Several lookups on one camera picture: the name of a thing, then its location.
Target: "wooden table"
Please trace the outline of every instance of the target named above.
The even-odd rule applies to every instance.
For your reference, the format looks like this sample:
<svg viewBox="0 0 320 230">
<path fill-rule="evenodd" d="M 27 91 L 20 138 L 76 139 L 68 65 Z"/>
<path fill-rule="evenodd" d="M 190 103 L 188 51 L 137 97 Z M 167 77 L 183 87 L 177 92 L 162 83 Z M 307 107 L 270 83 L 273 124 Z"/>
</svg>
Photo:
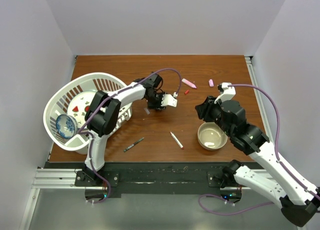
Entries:
<svg viewBox="0 0 320 230">
<path fill-rule="evenodd" d="M 183 78 L 194 81 L 197 89 L 182 84 L 176 108 L 167 107 L 161 112 L 151 110 L 149 115 L 144 111 L 146 101 L 135 101 L 132 118 L 108 140 L 105 161 L 251 161 L 229 141 L 220 150 L 208 151 L 199 145 L 197 139 L 197 130 L 203 121 L 198 119 L 195 105 L 203 103 L 208 95 L 219 95 L 217 84 L 221 82 L 251 84 L 243 56 L 78 56 L 72 79 L 92 72 L 106 72 L 129 84 L 161 68 L 179 70 Z M 175 92 L 179 84 L 177 74 L 164 71 L 160 75 L 164 80 L 162 89 Z M 213 79 L 214 88 L 209 87 L 209 79 Z M 245 108 L 248 121 L 264 129 L 254 91 L 237 88 L 234 99 Z M 183 150 L 173 140 L 170 131 L 184 145 Z M 126 147 L 142 137 L 142 142 L 124 153 Z M 54 145 L 49 161 L 75 162 L 85 158 L 85 155 Z"/>
</svg>

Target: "gray floor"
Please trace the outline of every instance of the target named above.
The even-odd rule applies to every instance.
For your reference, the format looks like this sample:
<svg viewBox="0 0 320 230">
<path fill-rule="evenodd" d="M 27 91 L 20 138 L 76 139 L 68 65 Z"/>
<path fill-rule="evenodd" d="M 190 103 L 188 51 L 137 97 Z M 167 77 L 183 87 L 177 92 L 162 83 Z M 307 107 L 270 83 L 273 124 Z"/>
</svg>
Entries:
<svg viewBox="0 0 320 230">
<path fill-rule="evenodd" d="M 262 196 L 245 190 L 235 207 L 204 198 L 205 206 L 232 212 L 266 202 Z M 84 190 L 41 190 L 30 225 L 36 229 L 283 229 L 297 228 L 274 205 L 236 216 L 217 216 L 198 205 L 196 195 L 124 194 L 92 207 L 84 199 Z"/>
</svg>

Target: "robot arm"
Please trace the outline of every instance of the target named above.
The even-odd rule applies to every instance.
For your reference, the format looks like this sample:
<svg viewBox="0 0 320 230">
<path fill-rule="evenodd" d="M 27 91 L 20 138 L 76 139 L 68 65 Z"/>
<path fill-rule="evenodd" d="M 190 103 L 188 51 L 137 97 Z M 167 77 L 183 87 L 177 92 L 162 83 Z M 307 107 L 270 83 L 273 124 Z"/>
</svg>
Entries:
<svg viewBox="0 0 320 230">
<path fill-rule="evenodd" d="M 93 117 L 91 122 L 87 125 L 88 130 L 94 135 L 94 144 L 91 150 L 91 157 L 89 154 L 85 160 L 85 165 L 87 168 L 92 170 L 90 160 L 96 171 L 100 170 L 105 164 L 105 149 L 109 134 L 112 133 L 117 125 L 119 111 L 125 105 L 143 98 L 147 99 L 147 106 L 149 109 L 163 110 L 167 106 L 176 107 L 177 94 L 173 96 L 167 94 L 166 92 L 157 92 L 157 87 L 162 81 L 162 77 L 158 74 L 154 74 L 150 78 L 146 79 L 141 84 L 137 85 L 141 79 L 137 79 L 127 87 L 119 89 L 114 92 L 96 92 L 89 110 L 85 115 L 85 120 L 93 114 L 100 103 L 106 99 L 108 96 L 117 94 L 110 100 L 108 100 L 103 108 L 101 108 L 98 113 Z"/>
<path fill-rule="evenodd" d="M 280 207 L 283 215 L 293 224 L 305 225 L 320 207 L 320 201 L 304 190 L 280 162 L 308 190 L 320 196 L 319 189 L 301 176 L 281 155 L 280 161 L 276 159 L 274 144 L 261 129 L 247 122 L 245 109 L 239 102 L 231 100 L 236 94 L 234 87 L 228 85 L 230 83 L 222 83 L 218 86 L 220 96 L 208 96 L 203 104 L 195 107 L 198 117 L 205 122 L 215 122 L 237 149 L 259 163 L 276 181 L 259 176 L 247 166 L 233 160 L 222 170 L 224 182 L 250 187 Z"/>
</svg>

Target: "plastic basket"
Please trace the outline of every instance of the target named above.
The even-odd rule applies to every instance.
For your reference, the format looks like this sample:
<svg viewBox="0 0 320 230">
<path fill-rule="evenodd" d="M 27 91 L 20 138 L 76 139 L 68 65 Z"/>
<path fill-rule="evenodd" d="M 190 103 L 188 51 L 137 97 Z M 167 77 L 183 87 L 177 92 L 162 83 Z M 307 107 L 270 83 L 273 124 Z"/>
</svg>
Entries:
<svg viewBox="0 0 320 230">
<path fill-rule="evenodd" d="M 69 82 L 52 96 L 44 109 L 43 123 L 48 135 L 55 144 L 64 150 L 87 154 L 89 144 L 88 136 L 77 134 L 71 139 L 62 138 L 57 133 L 56 118 L 61 114 L 67 114 L 67 112 L 70 111 L 68 107 L 70 103 L 72 103 L 72 99 L 81 93 L 96 92 L 98 90 L 106 92 L 116 91 L 125 86 L 127 85 L 123 81 L 107 73 L 91 73 Z M 131 105 L 130 103 L 120 109 L 116 127 L 109 136 L 114 134 L 125 120 L 128 121 L 131 118 Z"/>
</svg>

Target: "pink marker cap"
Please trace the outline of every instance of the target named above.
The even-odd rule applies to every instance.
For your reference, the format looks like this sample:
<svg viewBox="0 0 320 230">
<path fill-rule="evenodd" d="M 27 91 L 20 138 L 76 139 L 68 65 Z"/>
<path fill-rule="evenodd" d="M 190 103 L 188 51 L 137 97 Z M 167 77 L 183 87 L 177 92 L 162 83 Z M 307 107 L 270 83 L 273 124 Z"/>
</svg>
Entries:
<svg viewBox="0 0 320 230">
<path fill-rule="evenodd" d="M 210 86 L 210 87 L 215 86 L 215 85 L 214 85 L 214 81 L 213 81 L 212 79 L 209 80 L 209 86 Z"/>
</svg>

